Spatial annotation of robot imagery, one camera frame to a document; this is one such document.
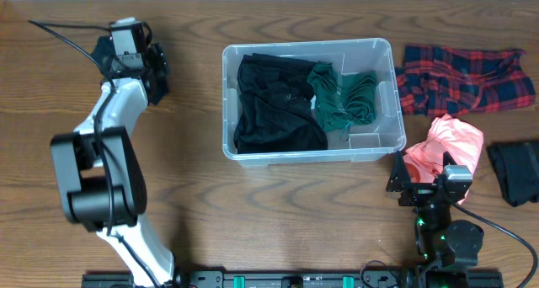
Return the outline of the small black cloth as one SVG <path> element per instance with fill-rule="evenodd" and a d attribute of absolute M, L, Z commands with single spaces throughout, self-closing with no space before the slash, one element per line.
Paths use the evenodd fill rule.
<path fill-rule="evenodd" d="M 145 53 L 117 56 L 112 37 L 101 36 L 91 56 L 114 80 L 128 77 L 140 79 L 149 104 L 157 105 L 169 92 L 168 59 L 159 43 L 150 44 Z"/>

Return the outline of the dark green garment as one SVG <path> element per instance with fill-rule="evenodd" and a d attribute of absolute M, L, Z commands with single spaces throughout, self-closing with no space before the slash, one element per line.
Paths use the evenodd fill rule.
<path fill-rule="evenodd" d="M 377 76 L 374 71 L 337 73 L 332 63 L 319 62 L 307 76 L 315 93 L 314 112 L 325 133 L 348 136 L 352 126 L 372 124 L 376 114 Z"/>

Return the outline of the large black garment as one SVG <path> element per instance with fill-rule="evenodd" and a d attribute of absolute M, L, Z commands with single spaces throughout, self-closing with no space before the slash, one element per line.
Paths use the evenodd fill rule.
<path fill-rule="evenodd" d="M 307 76 L 315 63 L 264 54 L 245 55 L 238 68 L 243 108 L 234 132 L 239 154 L 321 151 L 328 139 L 313 118 Z"/>

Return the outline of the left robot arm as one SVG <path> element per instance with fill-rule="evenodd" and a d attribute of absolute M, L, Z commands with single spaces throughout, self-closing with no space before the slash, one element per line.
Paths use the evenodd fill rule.
<path fill-rule="evenodd" d="M 67 220 L 106 241 L 131 272 L 128 286 L 179 287 L 175 257 L 146 215 L 147 188 L 131 133 L 141 113 L 168 91 L 168 60 L 159 44 L 108 56 L 109 81 L 88 118 L 50 143 Z"/>

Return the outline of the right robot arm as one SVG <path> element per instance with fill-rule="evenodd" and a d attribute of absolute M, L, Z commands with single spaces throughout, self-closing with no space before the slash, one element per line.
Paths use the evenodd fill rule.
<path fill-rule="evenodd" d="M 451 207 L 463 200 L 472 184 L 467 166 L 443 154 L 442 173 L 430 183 L 411 179 L 401 152 L 395 153 L 386 191 L 399 193 L 398 204 L 416 214 L 414 233 L 424 262 L 403 272 L 401 287 L 468 287 L 468 270 L 478 265 L 483 229 L 466 220 L 453 220 Z"/>

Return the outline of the coral pink garment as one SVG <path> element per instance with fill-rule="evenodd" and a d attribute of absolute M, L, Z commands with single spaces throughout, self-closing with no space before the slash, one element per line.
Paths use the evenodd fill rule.
<path fill-rule="evenodd" d="M 482 148 L 479 129 L 446 114 L 432 121 L 426 139 L 408 148 L 403 160 L 413 183 L 432 183 L 443 170 L 445 152 L 474 174 Z"/>

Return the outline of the clear plastic storage bin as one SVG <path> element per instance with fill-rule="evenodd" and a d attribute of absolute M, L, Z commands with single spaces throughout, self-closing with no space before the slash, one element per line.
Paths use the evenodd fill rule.
<path fill-rule="evenodd" d="M 352 126 L 349 132 L 328 133 L 328 149 L 323 151 L 239 154 L 233 141 L 243 113 L 237 73 L 242 59 L 253 53 L 327 62 L 340 76 L 374 71 L 376 120 Z M 404 149 L 406 142 L 392 47 L 383 38 L 237 44 L 222 52 L 222 150 L 228 159 L 244 168 L 283 163 L 372 162 Z"/>

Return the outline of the black folded cloth right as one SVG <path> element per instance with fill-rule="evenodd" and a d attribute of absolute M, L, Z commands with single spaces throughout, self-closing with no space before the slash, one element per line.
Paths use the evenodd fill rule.
<path fill-rule="evenodd" d="M 538 202 L 538 141 L 494 143 L 487 154 L 510 206 Z"/>

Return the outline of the red navy plaid shirt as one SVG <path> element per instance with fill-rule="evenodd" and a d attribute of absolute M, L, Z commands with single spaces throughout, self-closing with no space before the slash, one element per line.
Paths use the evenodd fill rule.
<path fill-rule="evenodd" d="M 402 112 L 436 117 L 531 106 L 536 91 L 520 64 L 525 53 L 408 45 L 396 69 Z"/>

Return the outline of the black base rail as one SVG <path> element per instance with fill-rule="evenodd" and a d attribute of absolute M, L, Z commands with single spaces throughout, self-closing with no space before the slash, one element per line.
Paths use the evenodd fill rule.
<path fill-rule="evenodd" d="M 397 271 L 368 269 L 363 273 L 223 273 L 197 271 L 176 277 L 168 287 L 196 288 L 359 288 L 359 287 L 497 287 L 504 282 L 499 272 L 476 271 L 467 275 L 429 273 L 429 284 Z"/>

